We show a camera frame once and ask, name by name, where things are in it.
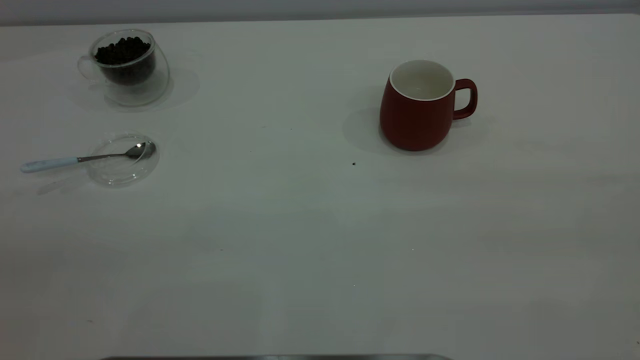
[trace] mug rim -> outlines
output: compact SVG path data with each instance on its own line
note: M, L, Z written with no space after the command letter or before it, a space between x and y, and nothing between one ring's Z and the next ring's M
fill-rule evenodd
M149 37L149 39L151 39L151 46L149 47L149 50L147 50L144 54L142 54L140 57L136 58L135 60L131 60L128 63L122 63L122 64L116 64L116 65L109 65L109 64L103 64L101 62L99 62L96 58L95 55L93 54L93 49L95 49L95 47L98 45L99 42L103 41L104 39L106 39L107 37L113 36L115 34L118 33L128 33L128 32L132 32L132 31L136 31L136 32L140 32L140 33L144 33L146 36ZM148 31L144 31L144 30L140 30L140 29L124 29L124 30L116 30L116 31L112 31L110 33L106 33L104 35L102 35L101 37L99 37L98 39L96 39L96 41L94 41L91 46L89 47L89 59L92 61L92 63L96 64L99 67L104 67L104 68L108 68L108 69L113 69L113 68L117 68L117 67L125 67L125 66L130 66L133 65L139 61L144 60L147 56L149 56L150 53L153 53L154 50L156 49L156 40L154 39L154 36L151 35L151 33L149 33Z
M396 88L396 86L394 85L394 81L393 81L393 74L394 74L394 71L396 71L400 66L403 66L403 65L406 65L406 64L408 64L408 63L412 63L412 62L432 63L432 64L438 65L439 67L443 68L443 69L444 69L444 70L449 74L449 76L451 77L451 82L452 82L452 84L451 84L451 88L450 88L450 89L449 89L449 90L448 90L444 95L439 96L439 97L434 97L433 99L418 99L418 98L410 97L410 96L407 96L407 95L403 94L403 93L402 93L400 90L398 90L398 89ZM391 84L391 87L392 87L392 88L393 88L393 89L394 89L394 90L395 90L395 91L396 91L400 96L403 96L403 97L405 97L405 98L407 98L407 99L411 99L411 100L415 100L415 101L437 101L437 100L443 99L444 97L447 97L449 94L451 94L451 92L453 91L453 89L456 87L456 78L454 78L454 77L453 77L453 74L451 73L451 70L449 70L446 66L442 65L441 63L438 63L438 62L433 61L433 60L427 60L427 59L414 59L414 60L406 60L406 61L404 61L404 62L402 62L402 63L400 63L400 64L396 65L396 67L394 67L394 68L391 70L391 72L389 73L389 83Z

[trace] glass cup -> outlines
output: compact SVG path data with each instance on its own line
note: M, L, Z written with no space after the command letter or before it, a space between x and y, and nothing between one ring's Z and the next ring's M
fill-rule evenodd
M118 65L98 62L101 47L117 44L120 39L139 37L150 44L145 54ZM154 37L142 30L128 29L103 35L78 59L78 71L92 83L103 85L107 98L124 106L140 106L157 100L169 83L169 64Z

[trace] white table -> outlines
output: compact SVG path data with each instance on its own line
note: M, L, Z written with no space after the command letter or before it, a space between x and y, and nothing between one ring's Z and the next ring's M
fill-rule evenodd
M172 66L155 109L109 107L75 69L119 28ZM637 15L0 28L0 44L1 359L640 356ZM479 89L423 154L377 123L414 58ZM19 172L126 129L159 144L138 184Z

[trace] spoon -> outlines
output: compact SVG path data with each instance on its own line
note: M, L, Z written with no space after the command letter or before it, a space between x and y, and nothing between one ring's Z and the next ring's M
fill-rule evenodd
M142 158L148 158L156 151L156 145L152 142L142 142L137 143L134 147L129 149L127 152L123 154L108 154L108 155L98 155L98 156L87 156L85 158L62 158L62 159L53 159L53 160L41 160L41 161L33 161L31 163L26 163L20 167L20 171L22 172L38 172L42 170L49 170L50 168L58 168L58 167L66 167L67 165L73 165L77 163L84 163L86 161L105 159L105 158L115 158L119 156L126 156L129 159L138 160Z

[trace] glass saucer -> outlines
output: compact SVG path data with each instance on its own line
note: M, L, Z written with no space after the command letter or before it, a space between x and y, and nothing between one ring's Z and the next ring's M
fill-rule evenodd
M117 156L89 161L87 163L89 178L97 184L107 187L129 186L144 179L153 171L160 160L157 144L147 136L133 132L107 135L91 152L90 156L123 154L142 143L146 143L145 150L137 159Z

